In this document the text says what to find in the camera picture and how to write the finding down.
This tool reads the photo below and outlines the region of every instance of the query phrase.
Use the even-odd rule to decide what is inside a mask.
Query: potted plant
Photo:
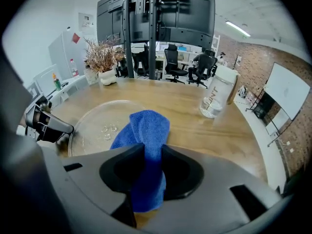
[[[115,67],[117,66],[116,59],[123,56],[123,53],[116,53],[114,49],[114,40],[105,40],[97,42],[93,39],[84,39],[88,48],[86,50],[86,64],[90,69],[98,74],[100,82],[108,86],[117,81],[115,76]]]

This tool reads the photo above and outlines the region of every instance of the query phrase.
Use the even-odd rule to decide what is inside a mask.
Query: dried plant
[[[123,51],[121,52],[119,50],[116,52],[114,48],[116,40],[108,39],[102,42],[86,38],[84,40],[88,44],[86,49],[86,64],[94,72],[104,73],[110,71],[116,60],[123,58]]]

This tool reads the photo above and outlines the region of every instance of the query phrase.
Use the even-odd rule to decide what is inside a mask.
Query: brick wall
[[[252,92],[257,94],[269,78],[274,62],[289,69],[295,75],[312,86],[312,67],[304,60],[289,53],[266,46],[239,43],[227,36],[221,35],[219,50],[226,53],[229,65],[233,67],[233,58],[239,54],[242,61],[235,69],[241,74],[241,82]],[[270,113],[274,116],[278,112],[275,105]],[[300,167],[307,164],[312,149],[312,92],[303,104],[300,113],[291,126],[280,137],[283,143],[290,141],[290,146],[281,146],[284,163],[287,164],[289,175],[293,175]]]

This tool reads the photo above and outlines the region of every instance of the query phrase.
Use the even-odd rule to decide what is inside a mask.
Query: white flower pot
[[[98,82],[97,72],[94,72],[92,69],[85,69],[83,72],[86,75],[86,79],[89,85],[92,85]]]
[[[105,73],[99,73],[98,78],[103,85],[108,86],[117,81],[115,74],[115,69],[112,69],[110,71],[106,71]]]

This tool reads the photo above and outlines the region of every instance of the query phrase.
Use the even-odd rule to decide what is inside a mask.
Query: ceiling light
[[[236,26],[235,24],[231,23],[230,21],[226,21],[225,23],[232,26],[233,28],[237,29],[238,31],[243,33],[245,36],[250,37],[250,35],[246,31],[242,30],[240,27]]]

